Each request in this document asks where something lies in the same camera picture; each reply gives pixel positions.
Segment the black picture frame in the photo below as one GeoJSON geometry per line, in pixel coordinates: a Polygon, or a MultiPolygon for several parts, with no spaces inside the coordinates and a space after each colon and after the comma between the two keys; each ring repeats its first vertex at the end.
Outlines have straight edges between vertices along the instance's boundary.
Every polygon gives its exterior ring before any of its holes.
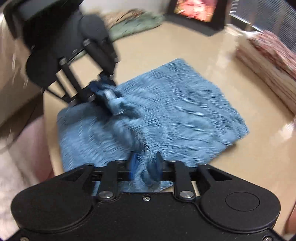
{"type": "Polygon", "coordinates": [[[218,0],[216,9],[210,22],[204,22],[195,18],[187,18],[182,14],[175,13],[178,0],[171,0],[166,13],[166,20],[196,30],[207,36],[224,29],[228,0],[218,0]]]}

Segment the white wall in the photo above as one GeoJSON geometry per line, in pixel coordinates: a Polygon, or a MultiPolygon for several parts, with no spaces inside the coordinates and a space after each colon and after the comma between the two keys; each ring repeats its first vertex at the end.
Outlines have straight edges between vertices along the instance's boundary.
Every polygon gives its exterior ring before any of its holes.
{"type": "Polygon", "coordinates": [[[170,0],[84,0],[83,11],[100,10],[103,13],[140,8],[150,12],[165,12],[170,0]]]}

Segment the green cloth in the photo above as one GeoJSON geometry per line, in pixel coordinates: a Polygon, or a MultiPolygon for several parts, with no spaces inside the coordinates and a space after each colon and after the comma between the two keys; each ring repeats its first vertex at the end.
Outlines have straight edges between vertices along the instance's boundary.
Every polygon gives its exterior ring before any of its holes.
{"type": "Polygon", "coordinates": [[[110,28],[112,41],[158,27],[164,21],[164,16],[145,12],[137,18],[127,19],[110,28]]]}

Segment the colorful picture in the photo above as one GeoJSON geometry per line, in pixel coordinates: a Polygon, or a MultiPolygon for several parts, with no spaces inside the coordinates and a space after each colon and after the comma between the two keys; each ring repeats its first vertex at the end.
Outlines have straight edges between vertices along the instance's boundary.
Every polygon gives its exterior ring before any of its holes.
{"type": "Polygon", "coordinates": [[[175,13],[210,22],[218,0],[178,0],[175,13]]]}

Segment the blue towel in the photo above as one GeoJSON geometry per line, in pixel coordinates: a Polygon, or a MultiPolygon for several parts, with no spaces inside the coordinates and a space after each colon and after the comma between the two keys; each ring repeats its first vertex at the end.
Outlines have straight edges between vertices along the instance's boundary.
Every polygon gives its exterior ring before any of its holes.
{"type": "MultiPolygon", "coordinates": [[[[198,163],[208,163],[248,133],[244,120],[219,88],[181,59],[123,83],[114,91],[139,113],[136,125],[152,155],[159,151],[165,160],[180,160],[196,167],[198,163]]],[[[132,150],[115,138],[118,126],[114,118],[93,103],[59,113],[57,124],[65,171],[84,163],[105,166],[128,158],[132,150]]],[[[153,180],[147,180],[150,176],[146,161],[139,160],[135,180],[123,183],[123,191],[160,191],[172,185],[168,181],[155,185],[153,180]]]]}

